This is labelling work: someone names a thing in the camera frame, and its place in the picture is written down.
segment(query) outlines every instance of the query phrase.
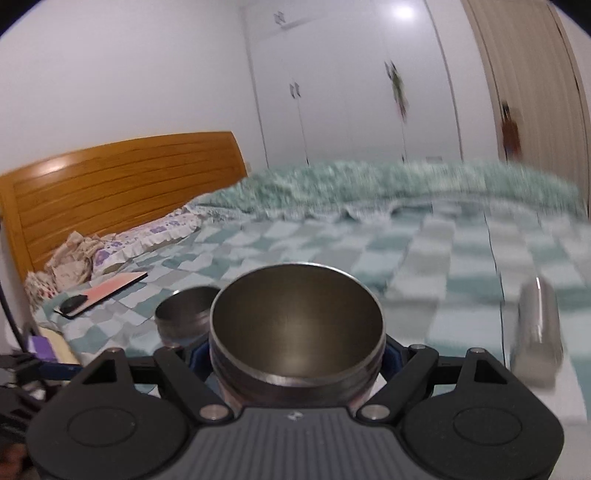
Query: mouse pad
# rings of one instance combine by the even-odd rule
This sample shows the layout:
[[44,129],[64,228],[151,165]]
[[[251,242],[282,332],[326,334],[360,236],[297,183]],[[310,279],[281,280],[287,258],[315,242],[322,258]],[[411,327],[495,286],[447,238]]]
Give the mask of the mouse pad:
[[63,313],[59,307],[56,307],[54,312],[59,313],[67,319],[72,319],[81,314],[86,309],[92,307],[95,303],[98,303],[101,300],[104,300],[105,298],[110,297],[111,295],[129,287],[142,278],[145,278],[147,275],[147,272],[118,273],[117,275],[105,280],[95,287],[78,292],[78,295],[86,295],[88,299],[75,310],[72,310],[70,313],[66,314]]

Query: checkered bedsheet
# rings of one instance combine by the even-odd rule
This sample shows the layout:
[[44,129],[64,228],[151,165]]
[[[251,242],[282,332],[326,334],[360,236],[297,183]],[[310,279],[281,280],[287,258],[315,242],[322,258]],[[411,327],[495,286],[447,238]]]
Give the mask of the checkered bedsheet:
[[426,343],[442,355],[482,346],[506,364],[521,285],[536,273],[546,276],[557,292],[566,355],[557,390],[539,394],[559,417],[586,418],[591,225],[565,215],[440,200],[400,208],[386,220],[213,224],[134,259],[123,270],[148,277],[76,319],[53,312],[63,295],[36,319],[60,331],[84,364],[116,346],[129,356],[147,355],[161,346],[154,310],[175,290],[223,287],[254,268],[290,261],[354,275],[376,293],[387,332],[403,344]]

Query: silver cylinder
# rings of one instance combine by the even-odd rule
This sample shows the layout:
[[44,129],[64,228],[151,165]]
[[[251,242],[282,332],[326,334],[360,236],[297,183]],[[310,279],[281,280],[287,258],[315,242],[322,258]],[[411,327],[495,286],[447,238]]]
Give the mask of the silver cylinder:
[[212,286],[176,291],[156,308],[154,320],[163,344],[187,346],[209,331],[209,313],[220,289]]
[[553,388],[562,359],[556,294],[545,279],[536,277],[521,289],[511,371],[529,387]]
[[243,405],[348,405],[371,390],[384,348],[374,295],[322,265],[255,270],[212,306],[213,370]]

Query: headboard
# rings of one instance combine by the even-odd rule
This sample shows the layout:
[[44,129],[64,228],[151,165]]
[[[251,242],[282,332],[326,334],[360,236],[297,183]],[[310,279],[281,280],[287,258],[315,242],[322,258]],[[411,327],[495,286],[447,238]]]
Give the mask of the headboard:
[[123,232],[245,176],[231,132],[137,138],[9,172],[0,202],[18,273],[42,270],[73,230]]

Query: floral pillow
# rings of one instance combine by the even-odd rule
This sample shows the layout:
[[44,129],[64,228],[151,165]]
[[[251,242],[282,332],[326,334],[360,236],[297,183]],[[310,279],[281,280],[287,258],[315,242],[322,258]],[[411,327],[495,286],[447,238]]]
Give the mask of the floral pillow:
[[103,239],[105,247],[93,258],[92,278],[117,270],[130,258],[163,247],[193,233],[201,220],[179,210],[150,223]]

